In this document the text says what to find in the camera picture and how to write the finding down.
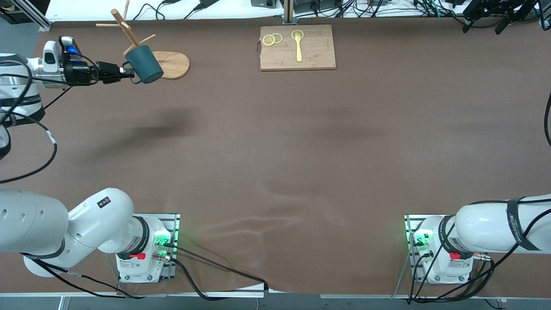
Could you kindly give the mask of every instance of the metal connector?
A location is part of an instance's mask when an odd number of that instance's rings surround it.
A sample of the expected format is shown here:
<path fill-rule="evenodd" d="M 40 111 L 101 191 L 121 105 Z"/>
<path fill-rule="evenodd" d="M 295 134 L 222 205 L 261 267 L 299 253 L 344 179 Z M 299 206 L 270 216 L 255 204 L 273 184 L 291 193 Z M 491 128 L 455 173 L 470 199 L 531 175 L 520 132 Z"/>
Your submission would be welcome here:
<path fill-rule="evenodd" d="M 491 257 L 489 255 L 482 254 L 482 253 L 474 253 L 473 259 L 482 260 L 482 261 L 491 261 Z"/>
<path fill-rule="evenodd" d="M 172 259 L 172 255 L 163 254 L 163 253 L 155 253 L 151 256 L 151 259 L 160 260 L 160 261 L 170 261 Z"/>

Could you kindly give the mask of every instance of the cutting board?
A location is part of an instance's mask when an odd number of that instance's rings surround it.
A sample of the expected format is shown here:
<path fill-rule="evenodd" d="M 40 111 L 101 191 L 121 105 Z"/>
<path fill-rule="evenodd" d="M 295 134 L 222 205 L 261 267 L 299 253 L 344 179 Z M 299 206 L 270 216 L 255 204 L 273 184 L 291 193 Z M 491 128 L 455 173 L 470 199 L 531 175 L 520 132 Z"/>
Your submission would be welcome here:
<path fill-rule="evenodd" d="M 296 61 L 296 42 L 293 30 L 300 29 L 304 38 L 300 42 L 302 62 Z M 283 41 L 272 46 L 262 45 L 260 71 L 334 70 L 335 49 L 331 25 L 282 25 L 260 27 L 260 36 L 279 33 Z"/>

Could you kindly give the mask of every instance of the gray floor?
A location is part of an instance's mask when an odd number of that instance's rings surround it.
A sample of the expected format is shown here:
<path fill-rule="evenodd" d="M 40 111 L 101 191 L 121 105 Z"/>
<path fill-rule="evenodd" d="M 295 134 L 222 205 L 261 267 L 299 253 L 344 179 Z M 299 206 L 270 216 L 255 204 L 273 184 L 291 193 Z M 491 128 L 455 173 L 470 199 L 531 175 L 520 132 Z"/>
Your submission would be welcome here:
<path fill-rule="evenodd" d="M 0 52 L 17 53 L 30 57 L 38 38 L 38 26 L 34 24 L 10 25 L 0 19 Z M 57 297 L 0 297 L 1 310 L 55 310 L 59 304 Z M 507 308 L 521 309 L 551 309 L 550 300 L 508 300 Z M 207 302 L 197 297 L 149 297 L 143 300 L 113 300 L 95 297 L 73 297 L 69 303 L 70 310 L 166 310 L 166 309 L 251 309 L 257 307 L 254 298 L 234 298 L 218 302 Z M 491 309 L 483 300 L 466 300 L 448 304 L 412 304 L 407 305 L 403 300 L 382 299 L 321 299 L 319 295 L 300 294 L 266 294 L 259 299 L 259 309 L 450 309 L 450 310 L 478 310 Z"/>

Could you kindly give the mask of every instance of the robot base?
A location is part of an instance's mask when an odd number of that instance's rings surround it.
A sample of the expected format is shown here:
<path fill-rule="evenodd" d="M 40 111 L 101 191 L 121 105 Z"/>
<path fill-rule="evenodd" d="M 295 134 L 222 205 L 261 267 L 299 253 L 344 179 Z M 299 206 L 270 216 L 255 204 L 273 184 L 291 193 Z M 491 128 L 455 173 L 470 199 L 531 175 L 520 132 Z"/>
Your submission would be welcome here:
<path fill-rule="evenodd" d="M 414 266 L 419 257 L 425 254 L 429 255 L 429 257 L 422 258 L 421 262 L 417 266 L 417 270 L 415 272 L 417 278 L 416 282 L 422 282 L 425 275 L 427 275 L 426 282 L 430 284 L 466 283 L 469 280 L 469 275 L 472 271 L 473 258 L 451 259 L 450 253 L 448 253 L 446 249 L 442 248 L 435 260 L 435 255 L 441 245 L 439 238 L 439 225 L 443 217 L 410 215 L 408 218 L 414 218 L 415 221 L 406 222 L 407 231 L 410 231 L 409 227 L 407 227 L 408 222 L 413 229 L 417 226 L 417 230 L 409 234 L 410 243 L 423 243 L 422 246 L 414 246 L 412 251 L 410 251 L 410 253 L 413 252 L 413 255 L 410 256 L 412 266 Z M 427 274 L 426 272 L 433 261 L 433 267 L 430 268 L 430 271 Z"/>
<path fill-rule="evenodd" d="M 153 254 L 167 254 L 168 249 L 161 244 L 170 241 L 170 232 L 156 217 L 144 216 L 149 226 L 149 239 L 142 253 L 144 259 L 136 257 L 121 259 L 117 256 L 117 268 L 121 282 L 126 283 L 157 283 L 163 273 L 164 261 L 153 259 Z"/>

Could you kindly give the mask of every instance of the black label sticker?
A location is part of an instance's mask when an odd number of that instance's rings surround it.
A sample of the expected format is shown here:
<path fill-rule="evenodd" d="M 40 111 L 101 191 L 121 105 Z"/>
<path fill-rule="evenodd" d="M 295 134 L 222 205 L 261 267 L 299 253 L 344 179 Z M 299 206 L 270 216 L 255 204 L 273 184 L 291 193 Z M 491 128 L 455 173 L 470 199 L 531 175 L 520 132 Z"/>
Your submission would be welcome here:
<path fill-rule="evenodd" d="M 103 208 L 105 207 L 109 202 L 111 202 L 111 199 L 109 199 L 109 197 L 106 197 L 106 198 L 103 198 L 102 200 L 100 200 L 98 202 L 98 207 Z"/>

